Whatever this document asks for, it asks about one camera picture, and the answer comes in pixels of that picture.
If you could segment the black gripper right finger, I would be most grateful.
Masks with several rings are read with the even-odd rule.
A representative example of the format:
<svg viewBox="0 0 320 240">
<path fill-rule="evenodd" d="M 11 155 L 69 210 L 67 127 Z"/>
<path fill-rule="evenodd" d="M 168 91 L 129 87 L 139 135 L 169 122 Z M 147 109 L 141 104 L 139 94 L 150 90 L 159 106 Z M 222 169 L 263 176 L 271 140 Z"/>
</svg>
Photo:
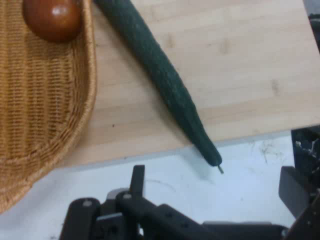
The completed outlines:
<svg viewBox="0 0 320 240">
<path fill-rule="evenodd" d="M 319 240 L 320 188 L 293 166 L 283 166 L 280 171 L 278 194 L 295 218 L 284 239 Z"/>
</svg>

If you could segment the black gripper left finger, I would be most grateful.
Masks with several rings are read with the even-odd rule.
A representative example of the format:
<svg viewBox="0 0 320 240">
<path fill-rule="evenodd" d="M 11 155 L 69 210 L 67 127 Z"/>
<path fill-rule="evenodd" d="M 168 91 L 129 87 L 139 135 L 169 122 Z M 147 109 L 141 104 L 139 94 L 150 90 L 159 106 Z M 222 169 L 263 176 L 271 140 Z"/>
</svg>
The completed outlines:
<svg viewBox="0 0 320 240">
<path fill-rule="evenodd" d="M 169 205 L 143 197 L 145 166 L 133 168 L 129 189 L 100 203 L 78 198 L 68 207 L 61 240 L 200 240 L 204 228 Z"/>
</svg>

